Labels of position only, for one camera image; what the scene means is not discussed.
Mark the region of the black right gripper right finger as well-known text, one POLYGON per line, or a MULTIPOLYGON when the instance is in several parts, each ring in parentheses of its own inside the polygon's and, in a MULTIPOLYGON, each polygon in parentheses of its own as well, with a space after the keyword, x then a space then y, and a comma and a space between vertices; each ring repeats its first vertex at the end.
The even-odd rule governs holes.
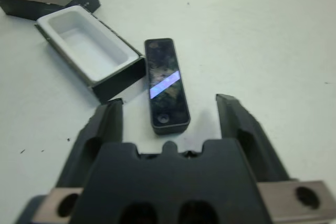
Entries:
POLYGON ((217 94, 222 138, 235 138, 258 182, 291 180, 260 123, 230 95, 217 94))

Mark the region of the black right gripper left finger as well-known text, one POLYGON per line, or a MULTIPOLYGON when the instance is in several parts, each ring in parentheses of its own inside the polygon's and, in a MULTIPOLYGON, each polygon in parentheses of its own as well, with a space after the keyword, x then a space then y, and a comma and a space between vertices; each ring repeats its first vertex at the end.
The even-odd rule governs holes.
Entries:
POLYGON ((79 132, 57 187, 83 187, 103 144, 123 139, 123 101, 117 98, 100 105, 79 132))

